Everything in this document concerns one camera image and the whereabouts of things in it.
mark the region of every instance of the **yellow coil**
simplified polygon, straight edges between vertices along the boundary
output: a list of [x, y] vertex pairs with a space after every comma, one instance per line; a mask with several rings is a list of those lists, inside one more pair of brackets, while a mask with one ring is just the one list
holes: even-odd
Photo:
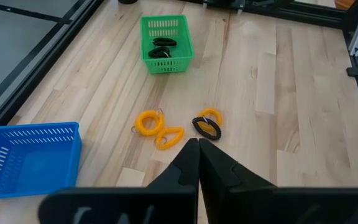
[[[178, 134], [173, 139], [167, 141], [164, 144], [161, 144], [162, 138], [164, 137], [165, 134], [168, 133], [178, 133]], [[178, 143], [183, 138], [184, 134], [185, 134], [185, 130], [183, 128], [164, 128], [157, 134], [157, 137], [155, 139], [155, 147], [161, 150], [168, 149], [169, 147], [172, 147], [173, 145]]]
[[[146, 118], [152, 118], [155, 121], [155, 127], [152, 129], [147, 129], [143, 125], [143, 120]], [[157, 134], [164, 127], [164, 117], [162, 113], [159, 113], [155, 110], [147, 110], [143, 111], [136, 119], [135, 119], [135, 130], [143, 135], [150, 136]]]
[[[216, 124], [220, 127], [222, 125], [223, 119], [222, 119], [222, 114], [217, 109], [215, 109], [215, 108], [205, 108], [198, 114], [198, 116], [203, 117], [203, 116], [207, 116], [209, 114], [215, 116]], [[198, 125], [204, 131], [214, 131], [214, 128], [211, 125], [206, 124], [204, 122], [199, 122]]]

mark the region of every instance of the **wooden table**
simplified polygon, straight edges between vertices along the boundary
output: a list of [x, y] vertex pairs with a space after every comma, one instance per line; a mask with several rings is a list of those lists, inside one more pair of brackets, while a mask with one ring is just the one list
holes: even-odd
[[[150, 75], [139, 58], [139, 18], [184, 14], [195, 58], [186, 73]], [[106, 0], [12, 124], [77, 121], [78, 186], [147, 185], [189, 138], [205, 107], [221, 110], [216, 143], [279, 186], [358, 186], [358, 89], [340, 30], [182, 1]], [[143, 110], [182, 126], [176, 146], [131, 132]], [[0, 200], [0, 224], [37, 223], [43, 196]], [[206, 223], [200, 203], [200, 223]]]

